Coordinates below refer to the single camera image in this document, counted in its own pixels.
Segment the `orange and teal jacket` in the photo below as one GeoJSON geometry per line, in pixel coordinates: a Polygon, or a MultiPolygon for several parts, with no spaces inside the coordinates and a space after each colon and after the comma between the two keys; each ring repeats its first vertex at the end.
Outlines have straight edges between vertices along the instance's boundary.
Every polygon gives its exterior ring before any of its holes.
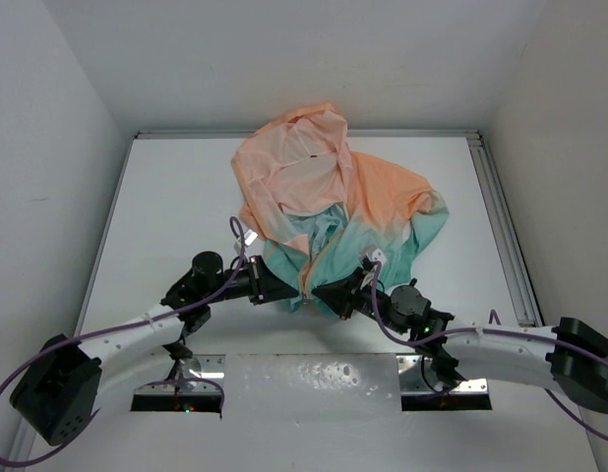
{"type": "Polygon", "coordinates": [[[347,131],[330,104],[300,108],[256,131],[231,159],[241,219],[264,241],[270,271],[299,291],[286,303],[291,312],[308,301],[326,312],[312,290],[350,276],[369,245],[387,257],[385,287],[408,281],[449,217],[425,177],[351,149],[347,131]]]}

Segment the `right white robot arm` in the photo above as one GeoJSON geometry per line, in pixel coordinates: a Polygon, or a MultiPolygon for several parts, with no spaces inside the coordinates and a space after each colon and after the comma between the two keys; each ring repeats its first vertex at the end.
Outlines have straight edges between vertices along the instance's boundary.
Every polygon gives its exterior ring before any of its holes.
{"type": "Polygon", "coordinates": [[[389,340],[429,358],[443,384],[486,379],[532,385],[608,415],[608,338],[578,319],[543,327],[502,326],[494,319],[463,324],[434,309],[413,282],[385,294],[374,272],[362,268],[313,294],[341,318],[361,313],[389,340]]]}

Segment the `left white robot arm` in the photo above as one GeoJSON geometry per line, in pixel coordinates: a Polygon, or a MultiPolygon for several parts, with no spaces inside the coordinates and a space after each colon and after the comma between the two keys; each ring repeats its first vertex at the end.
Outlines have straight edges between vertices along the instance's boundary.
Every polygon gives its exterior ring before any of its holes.
{"type": "Polygon", "coordinates": [[[191,358],[184,342],[210,319],[211,303],[246,298],[260,305],[297,297],[262,257],[234,262],[226,269],[219,254],[201,252],[140,317],[49,339],[11,393],[11,405],[47,444],[63,446],[81,433],[104,399],[167,380],[175,365],[191,358]]]}

